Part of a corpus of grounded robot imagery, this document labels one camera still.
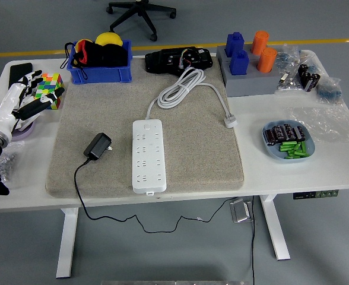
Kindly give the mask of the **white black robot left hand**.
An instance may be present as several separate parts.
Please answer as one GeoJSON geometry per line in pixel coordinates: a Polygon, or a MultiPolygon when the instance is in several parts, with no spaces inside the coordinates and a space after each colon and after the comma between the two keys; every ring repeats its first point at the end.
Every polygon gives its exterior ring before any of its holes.
{"type": "Polygon", "coordinates": [[[35,98],[33,93],[43,81],[42,71],[34,71],[12,84],[0,104],[0,135],[11,139],[11,133],[33,122],[40,112],[61,97],[65,89],[55,87],[48,94],[35,98]]]}

